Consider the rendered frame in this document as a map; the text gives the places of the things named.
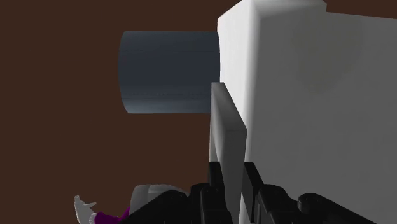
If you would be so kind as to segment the pale grey rounded object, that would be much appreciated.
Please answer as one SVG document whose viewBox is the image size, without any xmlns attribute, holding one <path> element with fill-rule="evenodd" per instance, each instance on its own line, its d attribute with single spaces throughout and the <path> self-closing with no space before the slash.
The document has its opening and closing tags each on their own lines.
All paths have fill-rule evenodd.
<svg viewBox="0 0 397 224">
<path fill-rule="evenodd" d="M 145 204 L 155 199 L 157 196 L 169 190 L 175 190 L 185 194 L 186 196 L 189 196 L 188 192 L 172 185 L 167 185 L 167 184 L 137 185 L 134 188 L 130 199 L 129 214 L 134 213 L 135 211 L 143 207 Z"/>
</svg>

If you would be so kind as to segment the dark grey cylinder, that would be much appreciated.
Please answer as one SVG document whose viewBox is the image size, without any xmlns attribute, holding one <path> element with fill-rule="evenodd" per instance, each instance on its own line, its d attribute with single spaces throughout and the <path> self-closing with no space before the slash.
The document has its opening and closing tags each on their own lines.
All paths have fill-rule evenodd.
<svg viewBox="0 0 397 224">
<path fill-rule="evenodd" d="M 130 114 L 208 114 L 220 79 L 216 31 L 126 31 L 118 81 Z"/>
</svg>

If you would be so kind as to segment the large white box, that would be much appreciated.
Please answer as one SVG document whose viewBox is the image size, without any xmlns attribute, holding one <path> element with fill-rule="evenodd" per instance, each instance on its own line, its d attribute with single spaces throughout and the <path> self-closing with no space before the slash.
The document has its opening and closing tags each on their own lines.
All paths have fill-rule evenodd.
<svg viewBox="0 0 397 224">
<path fill-rule="evenodd" d="M 397 19 L 240 0 L 217 31 L 220 80 L 264 182 L 397 224 Z"/>
</svg>

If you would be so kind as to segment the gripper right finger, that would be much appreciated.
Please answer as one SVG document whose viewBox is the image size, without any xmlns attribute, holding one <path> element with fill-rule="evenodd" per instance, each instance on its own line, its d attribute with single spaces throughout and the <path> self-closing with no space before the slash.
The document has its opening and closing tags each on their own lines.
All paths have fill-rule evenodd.
<svg viewBox="0 0 397 224">
<path fill-rule="evenodd" d="M 252 224 L 376 224 L 316 193 L 294 200 L 284 188 L 265 184 L 252 162 L 244 163 L 244 203 Z"/>
</svg>

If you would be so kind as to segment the white slab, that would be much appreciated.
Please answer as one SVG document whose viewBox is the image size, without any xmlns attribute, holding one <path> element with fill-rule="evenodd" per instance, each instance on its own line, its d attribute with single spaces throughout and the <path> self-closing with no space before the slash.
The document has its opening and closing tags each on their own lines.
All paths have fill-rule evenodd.
<svg viewBox="0 0 397 224">
<path fill-rule="evenodd" d="M 233 224 L 239 224 L 247 128 L 222 82 L 211 84 L 209 160 L 218 161 Z"/>
</svg>

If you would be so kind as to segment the purple and white figure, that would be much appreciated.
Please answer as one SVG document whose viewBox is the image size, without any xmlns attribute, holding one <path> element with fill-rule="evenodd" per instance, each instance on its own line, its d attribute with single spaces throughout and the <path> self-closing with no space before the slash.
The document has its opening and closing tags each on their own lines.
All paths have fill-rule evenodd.
<svg viewBox="0 0 397 224">
<path fill-rule="evenodd" d="M 74 210 L 79 224 L 120 224 L 129 215 L 128 207 L 121 216 L 111 216 L 104 212 L 94 212 L 96 202 L 86 203 L 79 195 L 74 196 Z"/>
</svg>

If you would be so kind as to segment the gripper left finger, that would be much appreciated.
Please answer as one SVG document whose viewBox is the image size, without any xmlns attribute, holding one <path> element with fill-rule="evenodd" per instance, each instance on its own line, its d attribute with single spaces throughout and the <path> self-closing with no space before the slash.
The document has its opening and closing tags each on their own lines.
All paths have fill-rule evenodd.
<svg viewBox="0 0 397 224">
<path fill-rule="evenodd" d="M 209 162 L 208 182 L 192 185 L 189 196 L 166 191 L 119 224 L 233 224 L 220 163 Z"/>
</svg>

